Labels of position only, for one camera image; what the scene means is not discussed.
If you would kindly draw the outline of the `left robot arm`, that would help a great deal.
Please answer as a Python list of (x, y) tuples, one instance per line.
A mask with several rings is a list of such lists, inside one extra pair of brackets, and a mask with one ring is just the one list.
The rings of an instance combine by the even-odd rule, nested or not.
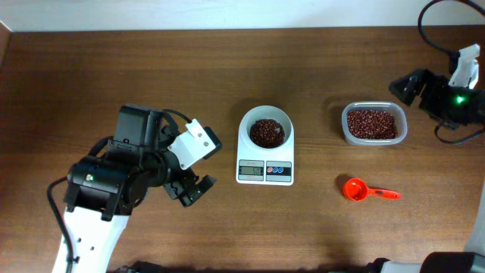
[(177, 114), (122, 106), (114, 134), (48, 186), (48, 202), (62, 232), (55, 272), (105, 272), (149, 189), (163, 187), (187, 208), (215, 184), (215, 178), (199, 177), (191, 167), (218, 152), (221, 141), (210, 127), (188, 117), (186, 131), (180, 132)]

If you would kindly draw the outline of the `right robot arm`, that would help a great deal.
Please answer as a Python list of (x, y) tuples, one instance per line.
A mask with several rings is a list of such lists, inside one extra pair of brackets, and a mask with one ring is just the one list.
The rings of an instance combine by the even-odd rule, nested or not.
[[(390, 92), (406, 105), (421, 97), (419, 109), (441, 127), (456, 129), (469, 124), (484, 125), (484, 91), (472, 89), (476, 82), (453, 83), (429, 70), (416, 70), (391, 82)], [(434, 252), (421, 263), (401, 263), (379, 258), (369, 263), (366, 272), (380, 273), (475, 273), (484, 271), (484, 198), (474, 228), (462, 252)]]

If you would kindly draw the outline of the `orange plastic measuring scoop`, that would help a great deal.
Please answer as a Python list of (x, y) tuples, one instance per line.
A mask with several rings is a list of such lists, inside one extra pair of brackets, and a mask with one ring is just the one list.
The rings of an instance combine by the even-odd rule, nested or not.
[(357, 177), (351, 178), (344, 183), (343, 195), (353, 202), (361, 202), (369, 196), (377, 196), (391, 200), (402, 198), (402, 195), (396, 191), (371, 188), (363, 180)]

